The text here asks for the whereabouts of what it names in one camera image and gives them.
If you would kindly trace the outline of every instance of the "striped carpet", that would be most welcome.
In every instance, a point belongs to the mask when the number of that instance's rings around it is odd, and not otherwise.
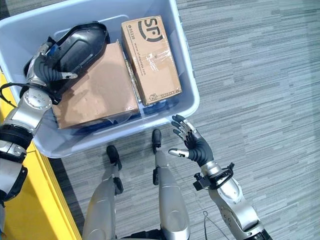
[[[59,0],[1,0],[1,18]],[[318,0],[177,0],[189,43],[200,106],[189,119],[211,145],[277,240],[320,239],[320,2]],[[163,149],[183,147],[167,124]],[[152,184],[152,129],[119,139],[123,194],[116,233],[159,227]],[[80,231],[90,197],[109,167],[106,146],[51,161]],[[233,239],[196,164],[168,156],[185,199],[191,240],[204,238],[203,210]],[[208,239],[223,240],[207,223]]]

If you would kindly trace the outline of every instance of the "light blue plastic bin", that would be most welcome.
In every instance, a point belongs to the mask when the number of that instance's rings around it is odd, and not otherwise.
[[[169,109],[142,113],[129,122],[94,132],[58,129],[53,112],[47,112],[34,138],[38,150],[50,158],[62,158],[148,128],[168,123],[171,116],[193,114],[199,93],[175,0],[69,0],[38,8],[0,21],[0,66],[8,82],[25,83],[23,68],[48,36],[56,40],[71,27],[99,21],[106,25],[111,42],[121,40],[121,23],[162,16],[182,86],[182,94],[170,98]],[[20,88],[12,88],[19,101]]]

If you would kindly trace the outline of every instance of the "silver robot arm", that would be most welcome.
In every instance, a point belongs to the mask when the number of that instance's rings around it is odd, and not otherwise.
[[[197,191],[206,189],[219,208],[222,219],[237,240],[272,240],[254,210],[244,198],[240,184],[233,178],[231,163],[221,168],[214,161],[213,153],[197,129],[184,117],[173,116],[173,132],[183,141],[188,150],[172,148],[169,154],[191,159],[198,163],[200,173],[194,175]]]
[[[27,177],[23,166],[27,148],[36,134],[44,114],[52,107],[52,97],[46,89],[47,83],[60,79],[72,79],[74,73],[58,72],[45,64],[50,43],[43,44],[32,58],[27,74],[27,84],[7,83],[1,87],[18,85],[24,92],[3,124],[0,125],[0,234],[4,231],[5,204],[19,194]]]

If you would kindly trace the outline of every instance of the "brown cardboard box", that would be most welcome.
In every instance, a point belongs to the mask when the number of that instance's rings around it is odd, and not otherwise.
[[[144,105],[182,92],[161,16],[121,24],[122,38]]]
[[[53,111],[61,129],[88,126],[139,111],[131,78],[118,42],[106,46],[97,60]]]

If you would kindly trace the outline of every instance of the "yellow surface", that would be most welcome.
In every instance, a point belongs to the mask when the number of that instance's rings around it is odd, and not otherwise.
[[[6,82],[0,73],[0,85]],[[15,104],[9,89],[3,91]],[[0,122],[12,107],[0,99]],[[31,143],[23,165],[28,175],[20,194],[6,202],[4,232],[8,240],[80,240],[48,158]]]

